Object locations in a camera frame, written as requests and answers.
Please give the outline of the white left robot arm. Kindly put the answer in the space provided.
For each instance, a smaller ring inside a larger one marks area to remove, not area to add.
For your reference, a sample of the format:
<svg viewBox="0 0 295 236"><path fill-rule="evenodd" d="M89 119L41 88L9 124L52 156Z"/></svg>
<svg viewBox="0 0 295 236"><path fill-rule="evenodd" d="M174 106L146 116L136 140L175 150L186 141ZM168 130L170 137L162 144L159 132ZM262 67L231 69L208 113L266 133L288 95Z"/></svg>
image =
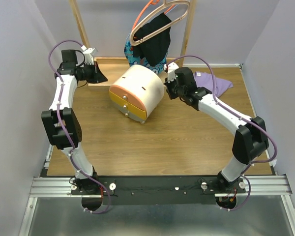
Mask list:
<svg viewBox="0 0 295 236"><path fill-rule="evenodd" d="M98 84L108 80L93 60L92 51L92 48L83 47L80 51L69 49L61 52L62 62L55 70L55 97L49 109L41 113L50 144L61 150L73 166L73 185L79 191L91 195L106 188L99 182L97 172L86 158L82 148L82 128L72 105L79 81ZM81 63L78 63L77 53L83 55Z"/></svg>

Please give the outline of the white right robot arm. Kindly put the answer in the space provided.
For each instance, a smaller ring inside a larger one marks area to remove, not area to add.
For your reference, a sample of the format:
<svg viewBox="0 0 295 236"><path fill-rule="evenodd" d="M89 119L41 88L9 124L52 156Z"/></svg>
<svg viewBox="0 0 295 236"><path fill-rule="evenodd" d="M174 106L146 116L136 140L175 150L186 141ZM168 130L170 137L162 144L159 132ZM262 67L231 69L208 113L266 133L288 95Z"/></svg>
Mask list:
<svg viewBox="0 0 295 236"><path fill-rule="evenodd" d="M269 147L264 120L246 116L215 98L207 88L198 87L188 67L171 63L164 69L168 73L164 84L170 99L179 98L186 105L211 116L233 134L233 156L216 180L219 191L229 192L248 165Z"/></svg>

